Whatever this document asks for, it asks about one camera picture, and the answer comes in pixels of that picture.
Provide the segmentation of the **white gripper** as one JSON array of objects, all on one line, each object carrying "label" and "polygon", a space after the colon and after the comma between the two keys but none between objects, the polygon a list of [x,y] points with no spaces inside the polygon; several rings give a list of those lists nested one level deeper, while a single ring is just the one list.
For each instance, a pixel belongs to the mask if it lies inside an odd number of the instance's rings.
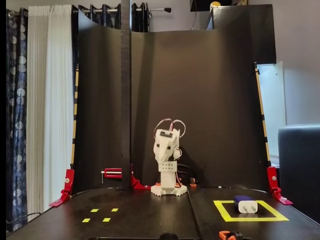
[{"label": "white gripper", "polygon": [[155,133],[155,143],[153,153],[157,163],[168,162],[173,152],[171,149],[178,145],[180,131],[177,129],[165,130],[157,129]]}]

